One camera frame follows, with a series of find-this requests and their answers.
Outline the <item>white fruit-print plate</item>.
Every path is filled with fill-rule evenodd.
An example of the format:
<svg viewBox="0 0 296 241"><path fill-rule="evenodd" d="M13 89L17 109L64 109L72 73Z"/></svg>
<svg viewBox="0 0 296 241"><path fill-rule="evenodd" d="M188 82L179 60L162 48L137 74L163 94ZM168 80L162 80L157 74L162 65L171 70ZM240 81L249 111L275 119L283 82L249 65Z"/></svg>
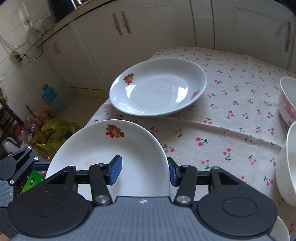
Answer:
<svg viewBox="0 0 296 241"><path fill-rule="evenodd" d="M109 98L126 114L167 116L193 104L206 86L206 73L198 64L182 58L156 58L121 73L111 85Z"/></svg>
<svg viewBox="0 0 296 241"><path fill-rule="evenodd" d="M122 170L108 187L112 199L168 196L169 165L161 144L148 130L126 120L102 120L74 133L53 157L46 176L66 166L87 170L108 164L116 155L122 157Z"/></svg>

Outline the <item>large white bowl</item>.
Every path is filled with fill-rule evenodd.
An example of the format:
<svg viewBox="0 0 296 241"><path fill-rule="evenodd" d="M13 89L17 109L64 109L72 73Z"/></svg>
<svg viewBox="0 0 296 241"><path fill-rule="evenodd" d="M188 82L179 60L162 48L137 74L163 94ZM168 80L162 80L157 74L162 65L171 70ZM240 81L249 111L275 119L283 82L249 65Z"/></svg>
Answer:
<svg viewBox="0 0 296 241"><path fill-rule="evenodd" d="M295 122L288 129L287 139L278 156L276 182L285 202L295 206Z"/></svg>

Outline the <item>pink floral white bowl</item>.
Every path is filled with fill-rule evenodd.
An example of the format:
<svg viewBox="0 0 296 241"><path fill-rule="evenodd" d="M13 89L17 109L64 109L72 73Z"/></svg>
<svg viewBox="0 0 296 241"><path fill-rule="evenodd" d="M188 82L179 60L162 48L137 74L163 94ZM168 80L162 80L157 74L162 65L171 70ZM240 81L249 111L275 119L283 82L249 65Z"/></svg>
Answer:
<svg viewBox="0 0 296 241"><path fill-rule="evenodd" d="M280 97L278 100L278 110L282 119L288 126L295 122L296 104L296 80L291 77L280 79Z"/></svg>

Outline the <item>white kitchen base cabinets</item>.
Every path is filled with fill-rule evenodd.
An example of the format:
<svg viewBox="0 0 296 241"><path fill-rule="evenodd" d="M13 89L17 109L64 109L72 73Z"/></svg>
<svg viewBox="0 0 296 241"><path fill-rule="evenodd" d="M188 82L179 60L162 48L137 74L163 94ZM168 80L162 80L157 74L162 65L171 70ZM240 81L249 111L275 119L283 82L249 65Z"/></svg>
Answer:
<svg viewBox="0 0 296 241"><path fill-rule="evenodd" d="M72 87L109 90L123 70L178 46L295 72L295 1L89 1L45 35L43 49Z"/></svg>

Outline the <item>yellow-green plastic bag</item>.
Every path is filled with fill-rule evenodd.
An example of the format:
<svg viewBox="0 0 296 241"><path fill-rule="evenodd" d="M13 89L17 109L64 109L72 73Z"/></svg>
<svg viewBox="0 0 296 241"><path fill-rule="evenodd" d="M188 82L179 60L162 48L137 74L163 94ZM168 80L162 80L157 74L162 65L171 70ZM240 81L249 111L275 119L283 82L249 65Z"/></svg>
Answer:
<svg viewBox="0 0 296 241"><path fill-rule="evenodd" d="M46 122L35 135L37 152L43 159L51 161L59 148L78 129L78 125L71 120L55 118Z"/></svg>

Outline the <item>cherry print tablecloth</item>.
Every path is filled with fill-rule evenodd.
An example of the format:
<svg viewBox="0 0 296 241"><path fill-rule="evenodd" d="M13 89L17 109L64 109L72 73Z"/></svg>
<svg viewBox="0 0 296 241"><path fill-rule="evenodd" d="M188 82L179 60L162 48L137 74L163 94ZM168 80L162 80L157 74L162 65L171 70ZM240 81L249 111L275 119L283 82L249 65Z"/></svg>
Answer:
<svg viewBox="0 0 296 241"><path fill-rule="evenodd" d="M203 48L164 48L154 57L178 57L201 66L208 80L201 97L163 118L137 118L106 101L89 123L132 121L149 130L179 165L222 167L273 200L294 240L295 207L278 192L275 171L288 131L278 110L280 79L295 73L247 55Z"/></svg>

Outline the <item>blue thermos jug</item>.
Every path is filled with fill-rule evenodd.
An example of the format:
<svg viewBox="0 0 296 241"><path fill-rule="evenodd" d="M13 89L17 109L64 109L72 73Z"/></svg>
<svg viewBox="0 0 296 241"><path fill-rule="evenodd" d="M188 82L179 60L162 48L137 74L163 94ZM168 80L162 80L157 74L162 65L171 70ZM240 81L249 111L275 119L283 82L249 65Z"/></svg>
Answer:
<svg viewBox="0 0 296 241"><path fill-rule="evenodd" d="M56 92L53 90L53 88L49 87L48 84L44 84L42 90L42 98L47 104L51 104L57 98Z"/></svg>

